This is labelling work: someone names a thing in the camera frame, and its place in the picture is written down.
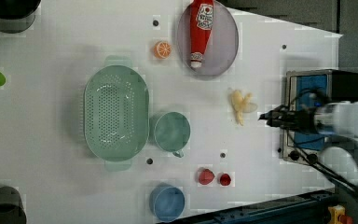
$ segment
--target orange slice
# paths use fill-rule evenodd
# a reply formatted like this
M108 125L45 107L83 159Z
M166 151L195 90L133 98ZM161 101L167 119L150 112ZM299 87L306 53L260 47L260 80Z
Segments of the orange slice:
M159 41L154 47L156 58L166 59L171 54L171 45L167 41Z

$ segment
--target green strainer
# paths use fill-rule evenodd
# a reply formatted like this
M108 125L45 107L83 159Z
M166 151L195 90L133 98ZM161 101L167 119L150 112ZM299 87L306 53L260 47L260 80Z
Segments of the green strainer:
M125 170L145 146L149 131L149 93L131 61L109 56L85 91L85 135L91 151L109 165Z

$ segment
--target table surface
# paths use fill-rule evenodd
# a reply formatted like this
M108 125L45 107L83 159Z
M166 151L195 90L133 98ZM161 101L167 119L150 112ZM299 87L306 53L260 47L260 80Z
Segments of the table surface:
M280 160L280 131L257 118L281 102L286 71L337 68L340 35L230 10L240 34L237 59L221 77L202 81L177 49L163 61L151 52L158 40L175 43L189 2L50 0L31 29L0 33L7 76L0 89L0 186L20 191L29 223L157 222L148 197L160 182L185 193L182 217L333 186L307 166ZM129 170L109 173L90 152L83 92L108 55L131 58L149 88L151 115L188 115L192 135L182 159L146 144ZM234 89L251 92L258 104L243 127L228 100ZM201 167L231 174L232 184L200 186Z

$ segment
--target red ketchup bottle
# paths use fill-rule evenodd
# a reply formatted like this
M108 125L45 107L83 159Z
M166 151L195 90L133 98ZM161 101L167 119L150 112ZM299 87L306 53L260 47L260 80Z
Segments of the red ketchup bottle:
M191 67L199 68L211 35L213 0L194 0L191 4L190 38Z

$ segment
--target green mug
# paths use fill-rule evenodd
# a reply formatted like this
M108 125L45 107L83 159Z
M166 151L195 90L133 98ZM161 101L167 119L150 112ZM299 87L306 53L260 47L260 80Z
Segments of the green mug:
M160 112L154 115L150 123L150 139L159 148L182 158L182 148L190 138L190 123L178 112Z

